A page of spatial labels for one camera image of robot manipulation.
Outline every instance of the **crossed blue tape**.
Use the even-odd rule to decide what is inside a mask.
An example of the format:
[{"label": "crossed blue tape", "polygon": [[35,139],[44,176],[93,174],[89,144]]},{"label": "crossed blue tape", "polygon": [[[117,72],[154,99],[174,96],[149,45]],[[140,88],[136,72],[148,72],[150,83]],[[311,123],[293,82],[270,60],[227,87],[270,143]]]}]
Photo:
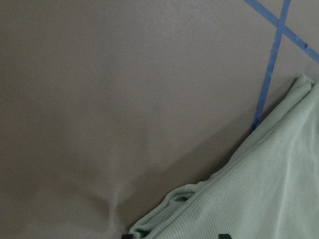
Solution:
[{"label": "crossed blue tape", "polygon": [[284,0],[283,7],[280,14],[280,19],[278,19],[275,15],[273,15],[268,9],[266,9],[257,0],[244,0],[244,1],[277,28],[272,51],[268,61],[268,66],[267,66],[264,82],[263,82],[262,89],[258,99],[254,121],[251,126],[251,132],[253,132],[260,123],[259,119],[265,105],[267,92],[268,92],[271,77],[274,71],[274,66],[276,63],[278,49],[280,46],[282,35],[284,34],[286,37],[288,37],[292,42],[294,42],[300,49],[302,49],[306,54],[308,54],[311,58],[313,58],[317,63],[319,63],[319,54],[316,53],[312,48],[308,47],[307,43],[305,43],[293,31],[291,31],[288,27],[285,26],[288,9],[290,5],[290,0]]}]

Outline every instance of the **black object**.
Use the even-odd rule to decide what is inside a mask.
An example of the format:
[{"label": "black object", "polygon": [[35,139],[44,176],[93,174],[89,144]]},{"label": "black object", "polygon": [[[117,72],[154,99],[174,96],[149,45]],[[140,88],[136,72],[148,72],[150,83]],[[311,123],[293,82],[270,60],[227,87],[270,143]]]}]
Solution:
[{"label": "black object", "polygon": [[231,239],[230,234],[219,234],[218,239]]},{"label": "black object", "polygon": [[133,239],[133,234],[124,234],[121,239]]}]

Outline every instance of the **blue line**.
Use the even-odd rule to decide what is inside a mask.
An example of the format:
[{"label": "blue line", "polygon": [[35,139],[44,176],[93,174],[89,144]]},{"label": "blue line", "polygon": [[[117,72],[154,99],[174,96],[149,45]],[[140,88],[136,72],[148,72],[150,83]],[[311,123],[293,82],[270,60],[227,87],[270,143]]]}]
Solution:
[{"label": "blue line", "polygon": [[283,35],[284,26],[285,26],[285,22],[287,19],[289,4],[290,4],[290,0],[285,0],[284,4],[283,4],[283,8],[281,10],[280,19],[278,22],[277,31],[276,31],[276,35],[275,35],[275,39],[274,39],[274,43],[273,43],[273,48],[272,48],[272,51],[271,51],[271,54],[269,57],[268,66],[267,66],[263,86],[262,86],[262,89],[261,89],[261,92],[259,95],[259,100],[258,100],[258,104],[257,104],[255,118],[254,118],[254,121],[253,121],[253,124],[251,127],[251,131],[254,131],[255,128],[259,125],[259,123],[260,123],[259,119],[260,119],[261,114],[263,113],[263,108],[265,105],[267,92],[268,92],[270,81],[271,81],[271,76],[272,76],[273,71],[274,71],[274,66],[276,63],[277,55],[278,55],[278,49],[280,46],[281,37]]},{"label": "blue line", "polygon": [[[275,27],[278,26],[279,20],[273,15],[267,8],[265,8],[257,0],[244,0],[249,4],[254,10],[256,10],[260,15],[267,19]],[[319,63],[319,54],[316,53],[312,48],[308,47],[308,44],[305,43],[300,37],[298,37],[293,31],[288,27],[284,26],[283,34],[288,37],[292,42],[294,42],[300,49],[302,49],[306,54],[313,58],[317,63]]]}]

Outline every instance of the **light green fabric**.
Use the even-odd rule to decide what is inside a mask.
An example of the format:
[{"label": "light green fabric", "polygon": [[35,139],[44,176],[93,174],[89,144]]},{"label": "light green fabric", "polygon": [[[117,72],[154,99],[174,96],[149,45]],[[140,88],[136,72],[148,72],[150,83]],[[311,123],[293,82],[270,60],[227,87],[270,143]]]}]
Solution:
[{"label": "light green fabric", "polygon": [[134,239],[319,238],[319,85],[301,76],[206,181],[168,193]]}]

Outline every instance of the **gray surface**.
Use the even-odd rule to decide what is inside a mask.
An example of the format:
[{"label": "gray surface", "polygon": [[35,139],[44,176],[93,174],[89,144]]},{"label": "gray surface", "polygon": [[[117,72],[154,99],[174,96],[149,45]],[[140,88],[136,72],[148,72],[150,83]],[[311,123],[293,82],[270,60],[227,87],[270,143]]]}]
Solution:
[{"label": "gray surface", "polygon": [[[318,50],[318,11],[293,17],[301,6],[289,27]],[[247,137],[275,28],[244,1],[0,9],[2,238],[120,238]],[[318,65],[283,37],[266,114],[302,73]]]}]

